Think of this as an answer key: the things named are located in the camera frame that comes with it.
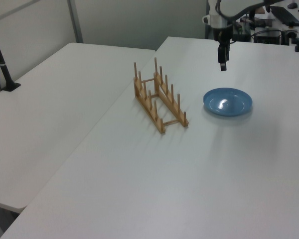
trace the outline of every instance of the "wall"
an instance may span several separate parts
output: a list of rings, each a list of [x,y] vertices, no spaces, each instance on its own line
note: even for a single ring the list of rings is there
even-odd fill
[[[73,0],[84,43],[157,50],[168,36],[204,38],[207,0]]]
[[[75,41],[67,0],[40,0],[0,20],[0,48],[13,80]]]

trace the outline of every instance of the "blue plate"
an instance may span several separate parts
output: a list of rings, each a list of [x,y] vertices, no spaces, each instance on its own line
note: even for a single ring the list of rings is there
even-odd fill
[[[207,92],[203,98],[207,109],[221,116],[238,116],[250,111],[251,97],[233,88],[218,88]]]

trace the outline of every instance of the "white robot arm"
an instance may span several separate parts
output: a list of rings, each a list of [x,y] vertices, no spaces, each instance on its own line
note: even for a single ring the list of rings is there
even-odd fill
[[[251,10],[279,1],[283,0],[208,0],[210,11],[209,15],[203,17],[203,22],[211,26],[214,40],[219,42],[218,62],[222,71],[227,70],[233,23]]]

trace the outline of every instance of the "keyboard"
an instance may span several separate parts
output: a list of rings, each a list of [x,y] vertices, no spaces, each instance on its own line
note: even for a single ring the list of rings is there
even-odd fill
[[[294,17],[287,9],[282,6],[271,6],[271,12],[279,19],[284,25],[289,26],[290,22],[294,22],[294,26],[299,26],[299,20]]]

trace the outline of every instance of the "wooden peg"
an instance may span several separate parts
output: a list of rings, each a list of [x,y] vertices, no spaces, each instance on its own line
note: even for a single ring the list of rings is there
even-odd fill
[[[149,109],[150,109],[150,110],[152,109],[150,90],[149,90]]]
[[[155,121],[157,120],[157,105],[156,101],[154,101],[154,112],[155,112]]]
[[[164,127],[163,119],[160,119],[160,130],[161,131],[163,131],[163,127]]]
[[[171,90],[171,103],[174,104],[174,86],[173,84],[170,85]]]
[[[137,70],[136,70],[136,62],[134,62],[134,73],[135,73],[135,79],[138,78]]]
[[[180,94],[177,94],[178,113],[180,113]]]
[[[143,88],[144,88],[144,98],[145,98],[145,100],[148,98],[148,95],[147,95],[147,92],[146,92],[146,83],[144,82],[143,83]]]
[[[165,85],[166,85],[166,94],[168,93],[168,81],[167,81],[167,75],[165,75]]]
[[[160,73],[160,84],[163,84],[163,70],[161,68],[161,66],[159,67],[159,73]]]
[[[154,58],[154,62],[155,62],[155,75],[157,75],[157,59],[156,59],[156,57]]]

